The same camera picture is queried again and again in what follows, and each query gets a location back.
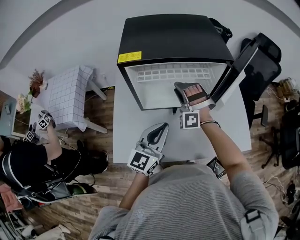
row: black shirt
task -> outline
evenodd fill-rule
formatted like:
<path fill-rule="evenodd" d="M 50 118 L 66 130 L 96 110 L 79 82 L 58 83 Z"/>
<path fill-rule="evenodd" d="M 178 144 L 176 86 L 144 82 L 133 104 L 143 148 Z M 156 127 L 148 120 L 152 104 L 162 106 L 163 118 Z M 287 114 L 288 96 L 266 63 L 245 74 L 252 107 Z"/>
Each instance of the black shirt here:
<path fill-rule="evenodd" d="M 44 166 L 48 161 L 46 148 L 30 142 L 19 142 L 12 147 L 10 163 L 12 171 L 18 181 L 23 185 L 33 185 L 47 180 L 49 170 Z"/>

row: black mini fridge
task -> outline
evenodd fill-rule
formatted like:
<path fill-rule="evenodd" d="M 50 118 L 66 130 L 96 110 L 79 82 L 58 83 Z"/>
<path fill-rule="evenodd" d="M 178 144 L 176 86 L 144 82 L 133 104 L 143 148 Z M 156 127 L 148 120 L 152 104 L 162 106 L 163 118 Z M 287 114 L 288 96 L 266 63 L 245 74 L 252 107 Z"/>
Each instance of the black mini fridge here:
<path fill-rule="evenodd" d="M 258 45 L 233 59 L 206 16 L 140 16 L 125 21 L 117 65 L 141 110 L 181 107 L 175 82 L 200 83 L 213 105 L 224 104 Z"/>

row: gray striped shirt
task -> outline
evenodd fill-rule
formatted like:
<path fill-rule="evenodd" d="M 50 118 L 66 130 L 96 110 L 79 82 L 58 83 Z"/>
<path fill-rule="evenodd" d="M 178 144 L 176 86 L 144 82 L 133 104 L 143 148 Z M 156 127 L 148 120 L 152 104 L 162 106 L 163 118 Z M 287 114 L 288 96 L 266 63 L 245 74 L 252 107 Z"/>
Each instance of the gray striped shirt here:
<path fill-rule="evenodd" d="M 150 177 L 130 211 L 104 207 L 89 239 L 114 230 L 116 240 L 242 239 L 240 220 L 249 209 L 267 216 L 274 236 L 278 213 L 254 173 L 240 172 L 229 189 L 205 165 L 175 165 Z"/>

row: white table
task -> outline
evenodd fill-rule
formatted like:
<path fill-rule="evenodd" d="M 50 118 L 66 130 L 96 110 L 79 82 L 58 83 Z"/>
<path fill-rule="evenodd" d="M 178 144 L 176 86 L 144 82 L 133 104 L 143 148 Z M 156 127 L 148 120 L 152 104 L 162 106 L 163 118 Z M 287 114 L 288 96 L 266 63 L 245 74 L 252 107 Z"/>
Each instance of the white table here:
<path fill-rule="evenodd" d="M 215 152 L 201 129 L 180 130 L 177 111 L 172 109 L 141 111 L 121 73 L 116 74 L 113 110 L 113 162 L 127 163 L 142 132 L 150 126 L 167 122 L 170 126 L 163 148 L 163 162 L 212 159 Z M 226 104 L 211 111 L 212 117 L 238 145 L 241 151 L 251 149 L 250 131 L 240 89 L 233 92 Z"/>
<path fill-rule="evenodd" d="M 48 110 L 56 123 L 56 130 L 78 127 L 84 131 L 86 127 L 101 133 L 107 129 L 83 118 L 84 97 L 87 84 L 103 99 L 106 95 L 92 81 L 93 69 L 76 66 L 48 80 L 47 89 L 35 99 L 31 106 L 30 124 L 38 121 L 41 110 Z M 37 134 L 46 137 L 37 129 Z"/>

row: black bag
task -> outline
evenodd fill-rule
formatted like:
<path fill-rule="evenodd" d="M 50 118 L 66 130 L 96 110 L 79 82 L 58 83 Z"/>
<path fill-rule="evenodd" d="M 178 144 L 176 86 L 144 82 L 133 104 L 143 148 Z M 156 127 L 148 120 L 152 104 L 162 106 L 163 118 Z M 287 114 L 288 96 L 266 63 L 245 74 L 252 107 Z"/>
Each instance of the black bag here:
<path fill-rule="evenodd" d="M 230 31 L 229 28 L 224 27 L 216 19 L 209 18 L 209 20 L 215 26 L 215 29 L 221 35 L 221 37 L 222 37 L 222 39 L 224 40 L 225 43 L 227 43 L 228 40 L 233 37 L 233 33 Z"/>

